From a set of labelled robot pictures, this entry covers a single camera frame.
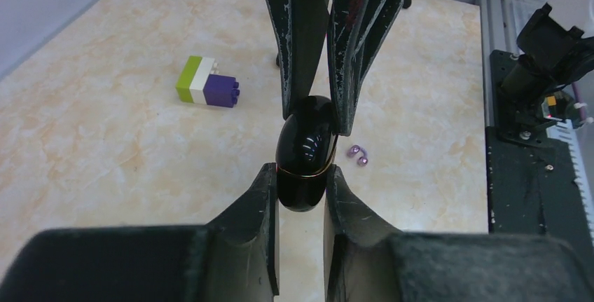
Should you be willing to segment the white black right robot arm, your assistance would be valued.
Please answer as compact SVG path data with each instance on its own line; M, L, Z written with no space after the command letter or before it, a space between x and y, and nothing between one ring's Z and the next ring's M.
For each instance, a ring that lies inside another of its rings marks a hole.
M309 95L326 48L334 131L350 135L364 79L404 0L265 2L277 39L284 117ZM579 80L593 69L593 0L548 0L516 43L537 80L529 88L507 90L519 103Z

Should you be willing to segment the glossy black charging case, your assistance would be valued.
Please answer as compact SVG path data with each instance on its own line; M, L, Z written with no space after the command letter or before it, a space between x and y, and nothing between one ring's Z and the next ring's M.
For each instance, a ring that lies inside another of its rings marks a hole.
M336 155L333 103L324 96L302 99L286 119L276 148L277 194L294 212L308 212L321 200Z

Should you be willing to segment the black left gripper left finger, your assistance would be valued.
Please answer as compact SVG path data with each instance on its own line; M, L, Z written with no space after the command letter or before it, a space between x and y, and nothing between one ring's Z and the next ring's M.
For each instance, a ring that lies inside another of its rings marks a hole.
M185 260L186 301L273 301L279 295L276 166L209 223L198 226Z

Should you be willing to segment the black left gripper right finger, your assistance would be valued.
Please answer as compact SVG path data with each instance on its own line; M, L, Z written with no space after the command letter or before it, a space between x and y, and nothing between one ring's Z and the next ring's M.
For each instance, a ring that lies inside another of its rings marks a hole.
M417 301L418 289L396 247L402 231L349 188L330 167L324 203L326 301Z

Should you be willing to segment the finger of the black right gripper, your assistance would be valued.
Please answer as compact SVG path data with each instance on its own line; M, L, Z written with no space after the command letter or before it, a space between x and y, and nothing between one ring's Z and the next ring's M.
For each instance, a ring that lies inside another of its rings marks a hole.
M277 40L282 116L310 94L329 22L329 0L265 0Z
M327 31L331 99L336 132L352 131L364 79L403 0L333 0Z

